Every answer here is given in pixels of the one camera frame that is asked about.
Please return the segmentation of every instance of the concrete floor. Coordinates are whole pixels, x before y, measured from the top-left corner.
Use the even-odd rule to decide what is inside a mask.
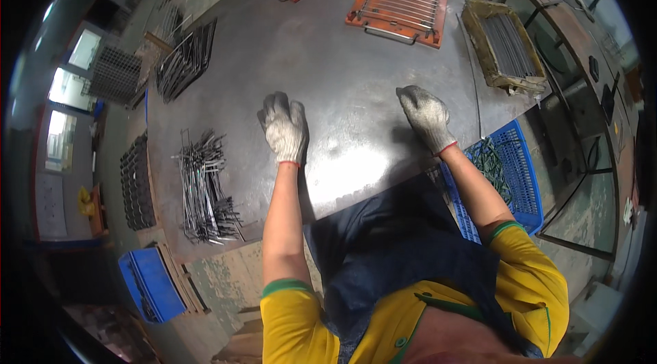
[[[177,0],[185,7],[185,15],[193,18],[212,6],[218,0]],[[117,106],[108,106],[108,131],[101,141],[98,151],[97,170],[94,182],[102,182],[107,224],[114,252],[118,259],[129,250],[142,248],[152,241],[166,241],[161,230],[149,229],[138,233],[126,225],[119,181],[119,158],[129,144],[146,129],[144,103],[131,112]],[[521,116],[521,128],[531,153],[537,173],[543,207],[547,211],[554,203],[560,183],[554,174],[550,159],[550,145],[539,127],[536,126],[536,108]],[[579,243],[605,247],[609,234],[599,228],[612,215],[613,200],[606,196],[610,190],[608,176],[591,178],[581,194],[572,200],[563,215],[556,220],[550,233],[554,236],[577,240]],[[602,277],[608,270],[608,263],[582,253],[562,248],[535,238],[537,245],[555,262],[568,280],[568,295],[573,300],[591,280]],[[316,290],[320,290],[317,270],[307,254]],[[262,290],[261,243],[253,243],[238,250],[218,256],[204,258],[187,264],[193,281],[211,313],[202,317],[175,317],[161,325],[147,325],[147,331],[156,350],[167,363],[209,363],[228,342],[230,335],[238,330],[242,322],[237,317],[241,308],[259,304]],[[134,303],[121,282],[125,304],[136,311]]]

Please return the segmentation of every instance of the blue plastic basket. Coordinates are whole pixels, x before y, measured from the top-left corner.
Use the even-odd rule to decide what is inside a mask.
[[[119,267],[146,322],[164,323],[186,310],[157,248],[127,252],[119,259]]]
[[[516,221],[519,222],[530,236],[543,226],[543,205],[538,190],[536,173],[531,162],[522,130],[517,120],[513,120],[491,135],[495,150],[502,160],[504,177],[511,188],[513,199],[508,205]],[[464,238],[481,244],[477,229],[461,202],[456,184],[445,163],[440,168],[448,186],[448,192],[454,204],[456,220]]]

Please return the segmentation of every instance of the person's gloved hand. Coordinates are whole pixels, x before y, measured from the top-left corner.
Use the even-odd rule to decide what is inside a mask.
[[[258,112],[258,120],[265,131],[267,143],[276,154],[276,161],[301,166],[308,142],[304,106],[294,100],[288,104],[287,95],[276,92],[265,98],[263,109]]]
[[[456,144],[456,138],[448,130],[448,107],[438,97],[415,85],[397,88],[397,97],[411,127],[434,157]]]

